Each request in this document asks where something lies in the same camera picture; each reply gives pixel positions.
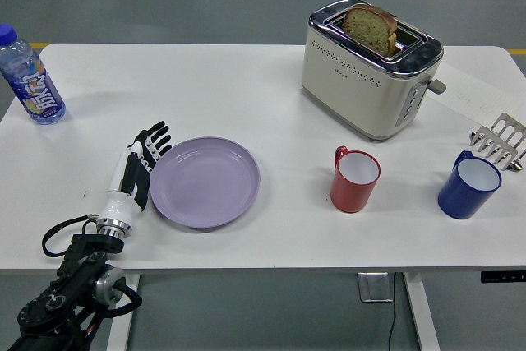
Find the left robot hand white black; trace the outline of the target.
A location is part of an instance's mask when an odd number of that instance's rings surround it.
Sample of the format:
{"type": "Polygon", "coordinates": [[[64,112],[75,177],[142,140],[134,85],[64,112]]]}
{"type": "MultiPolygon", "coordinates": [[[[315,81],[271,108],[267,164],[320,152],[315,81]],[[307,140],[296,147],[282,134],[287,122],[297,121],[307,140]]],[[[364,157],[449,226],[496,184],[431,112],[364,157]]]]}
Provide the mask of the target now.
{"type": "Polygon", "coordinates": [[[125,238],[134,219],[144,211],[150,175],[161,157],[172,148],[168,125],[161,121],[145,129],[120,154],[108,187],[108,202],[97,219],[98,233],[125,238]]]}

